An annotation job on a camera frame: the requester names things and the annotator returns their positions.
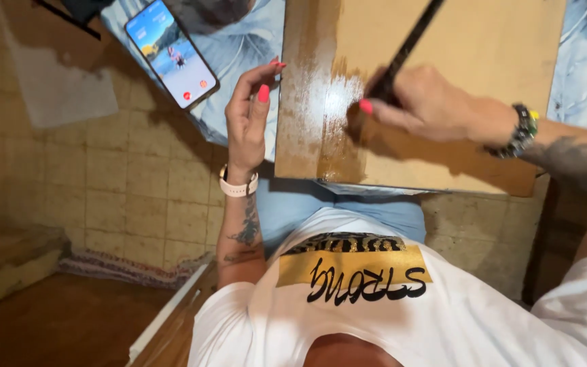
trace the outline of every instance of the beaded bracelet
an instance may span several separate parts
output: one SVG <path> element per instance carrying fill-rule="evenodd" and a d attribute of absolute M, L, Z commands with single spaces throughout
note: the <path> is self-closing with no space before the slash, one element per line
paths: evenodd
<path fill-rule="evenodd" d="M 516 158 L 534 143 L 536 133 L 538 133 L 538 119 L 540 116 L 535 111 L 530 111 L 522 103 L 513 105 L 518 113 L 518 125 L 513 131 L 509 144 L 499 149 L 484 147 L 484 150 L 495 158 L 507 159 Z"/>

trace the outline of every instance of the woman's left hand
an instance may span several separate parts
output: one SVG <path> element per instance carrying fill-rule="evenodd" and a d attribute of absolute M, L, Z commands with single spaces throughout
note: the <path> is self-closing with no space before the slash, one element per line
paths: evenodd
<path fill-rule="evenodd" d="M 269 86 L 286 65 L 277 57 L 241 75 L 226 106 L 228 183 L 243 185 L 264 160 L 264 129 L 269 113 Z"/>

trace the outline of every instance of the smartphone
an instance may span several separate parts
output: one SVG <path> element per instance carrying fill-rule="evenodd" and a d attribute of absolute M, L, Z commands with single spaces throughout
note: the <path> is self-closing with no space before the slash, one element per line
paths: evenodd
<path fill-rule="evenodd" d="M 153 1 L 125 28 L 180 108 L 194 107 L 218 90 L 218 79 L 162 0 Z"/>

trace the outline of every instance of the black paintbrush handle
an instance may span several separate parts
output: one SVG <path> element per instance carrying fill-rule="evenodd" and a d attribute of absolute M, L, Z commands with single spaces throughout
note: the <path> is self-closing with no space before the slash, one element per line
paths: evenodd
<path fill-rule="evenodd" d="M 402 47 L 400 47 L 400 50 L 393 58 L 389 67 L 369 92 L 369 95 L 367 96 L 368 98 L 381 99 L 388 104 L 398 104 L 398 100 L 393 94 L 393 80 L 395 79 L 395 75 L 400 71 L 400 68 L 403 67 L 404 62 L 407 60 L 409 54 L 412 53 L 412 50 L 418 43 L 420 37 L 423 36 L 425 29 L 427 29 L 427 26 L 434 18 L 434 15 L 438 12 L 441 5 L 443 5 L 443 1 L 444 0 L 430 1 L 423 12 L 423 15 L 421 15 L 420 19 L 416 21 L 409 36 L 404 40 Z"/>

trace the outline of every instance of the light blue pants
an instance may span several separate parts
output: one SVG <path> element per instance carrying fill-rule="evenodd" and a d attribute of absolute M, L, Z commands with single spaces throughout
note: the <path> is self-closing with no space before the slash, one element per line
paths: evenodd
<path fill-rule="evenodd" d="M 321 208 L 338 208 L 367 215 L 394 228 L 404 237 L 425 243 L 425 218 L 420 200 L 412 195 L 368 198 L 336 195 L 314 181 L 274 178 L 273 163 L 260 167 L 257 214 L 267 257 L 302 222 Z"/>

